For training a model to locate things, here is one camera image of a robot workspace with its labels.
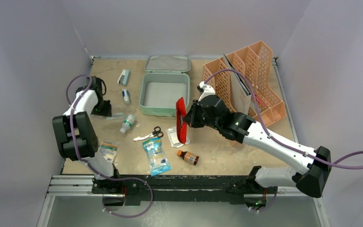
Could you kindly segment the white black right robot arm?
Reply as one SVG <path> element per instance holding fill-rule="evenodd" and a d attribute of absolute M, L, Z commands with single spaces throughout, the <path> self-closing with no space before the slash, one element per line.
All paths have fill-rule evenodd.
<path fill-rule="evenodd" d="M 266 134 L 260 122 L 247 114 L 231 112 L 216 95 L 194 100 L 181 119 L 191 128 L 210 127 L 227 140 L 259 148 L 289 165 L 288 168 L 255 167 L 246 180 L 251 192 L 283 186 L 296 187 L 313 198 L 322 196 L 331 172 L 326 164 L 331 160 L 326 147 L 314 149 L 272 132 Z"/>

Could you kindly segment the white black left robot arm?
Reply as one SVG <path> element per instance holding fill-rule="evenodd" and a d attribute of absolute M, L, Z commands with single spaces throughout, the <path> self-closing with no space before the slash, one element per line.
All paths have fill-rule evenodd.
<path fill-rule="evenodd" d="M 105 82 L 95 76 L 87 76 L 86 85 L 76 90 L 75 100 L 62 115 L 52 119 L 52 126 L 59 154 L 64 159 L 77 161 L 86 166 L 96 180 L 104 180 L 104 188 L 109 193 L 121 190 L 122 180 L 111 161 L 99 152 L 99 141 L 91 115 L 110 116 L 112 106 L 104 100 Z"/>

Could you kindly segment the red first aid pouch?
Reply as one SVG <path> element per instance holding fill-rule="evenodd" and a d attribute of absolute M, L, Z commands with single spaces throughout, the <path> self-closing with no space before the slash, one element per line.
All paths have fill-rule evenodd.
<path fill-rule="evenodd" d="M 184 98 L 181 97 L 176 102 L 176 134 L 181 144 L 185 144 L 187 141 L 187 124 L 184 121 L 186 114 Z"/>

